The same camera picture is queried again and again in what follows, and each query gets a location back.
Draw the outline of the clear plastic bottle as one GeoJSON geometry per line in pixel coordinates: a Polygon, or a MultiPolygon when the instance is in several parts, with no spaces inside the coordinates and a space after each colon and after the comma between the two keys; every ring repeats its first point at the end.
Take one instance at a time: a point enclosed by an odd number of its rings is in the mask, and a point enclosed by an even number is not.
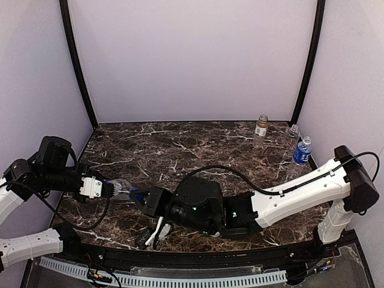
{"type": "Polygon", "coordinates": [[[300,137],[299,127],[296,124],[292,124],[285,131],[285,140],[287,143],[287,152],[289,155],[293,155],[300,137]]]}

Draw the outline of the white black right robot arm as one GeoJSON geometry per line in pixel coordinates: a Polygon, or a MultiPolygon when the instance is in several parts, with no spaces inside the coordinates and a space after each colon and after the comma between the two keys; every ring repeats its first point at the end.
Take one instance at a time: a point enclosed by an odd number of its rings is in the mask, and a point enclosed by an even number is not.
{"type": "Polygon", "coordinates": [[[320,245],[336,242],[354,214],[378,201],[379,192],[359,155],[344,145],[334,154],[304,176],[268,189],[253,187],[237,196],[224,196],[219,183],[200,178],[196,172],[189,173],[173,192],[160,187],[134,190],[132,201],[144,215],[157,219],[157,226],[142,243],[156,243],[170,232],[170,223],[212,236],[242,239],[326,202],[331,202],[331,208],[315,228],[314,238],[320,245]]]}

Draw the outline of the blue bottle cap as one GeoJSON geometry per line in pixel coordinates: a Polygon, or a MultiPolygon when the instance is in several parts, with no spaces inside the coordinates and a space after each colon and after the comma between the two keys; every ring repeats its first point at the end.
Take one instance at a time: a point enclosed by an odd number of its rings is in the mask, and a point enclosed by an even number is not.
{"type": "Polygon", "coordinates": [[[139,188],[133,187],[129,192],[129,198],[132,202],[135,202],[137,200],[136,198],[136,192],[139,191],[139,188]]]}

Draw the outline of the blue label Pocari bottle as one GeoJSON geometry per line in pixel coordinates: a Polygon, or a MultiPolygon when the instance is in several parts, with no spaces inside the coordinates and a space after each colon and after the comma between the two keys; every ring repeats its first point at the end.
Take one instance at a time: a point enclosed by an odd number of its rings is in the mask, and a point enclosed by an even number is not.
{"type": "Polygon", "coordinates": [[[304,167],[307,165],[312,153],[312,139],[305,136],[296,146],[292,162],[287,170],[287,178],[295,179],[300,177],[304,167]]]}

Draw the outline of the green lid brown jar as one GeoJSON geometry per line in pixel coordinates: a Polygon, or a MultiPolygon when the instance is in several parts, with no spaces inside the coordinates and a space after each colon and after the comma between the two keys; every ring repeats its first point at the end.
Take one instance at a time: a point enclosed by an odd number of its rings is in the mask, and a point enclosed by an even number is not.
{"type": "Polygon", "coordinates": [[[256,127],[253,135],[253,147],[255,149],[262,149],[267,130],[268,116],[265,114],[261,114],[256,122],[256,127]]]}

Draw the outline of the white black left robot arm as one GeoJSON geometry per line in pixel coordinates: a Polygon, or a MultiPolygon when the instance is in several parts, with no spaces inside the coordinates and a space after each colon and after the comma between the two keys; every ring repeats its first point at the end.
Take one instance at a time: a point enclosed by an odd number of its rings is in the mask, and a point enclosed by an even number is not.
{"type": "MultiPolygon", "coordinates": [[[[88,165],[78,163],[72,144],[60,137],[43,137],[36,153],[17,159],[1,178],[1,221],[32,196],[45,202],[51,191],[72,193],[78,202],[106,198],[130,200],[136,188],[127,180],[110,180],[88,165]]],[[[33,235],[1,240],[1,269],[28,259],[48,254],[77,252],[79,231],[96,228],[107,214],[89,227],[80,227],[66,219],[45,231],[33,235]]]]}

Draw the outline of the blue cap water bottle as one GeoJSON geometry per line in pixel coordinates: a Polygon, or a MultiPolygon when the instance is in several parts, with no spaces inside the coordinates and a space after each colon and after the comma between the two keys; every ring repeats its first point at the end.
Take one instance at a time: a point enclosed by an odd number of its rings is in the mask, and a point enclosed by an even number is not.
{"type": "Polygon", "coordinates": [[[126,179],[113,179],[106,181],[113,185],[113,200],[130,201],[130,192],[133,190],[132,184],[126,179]]]}

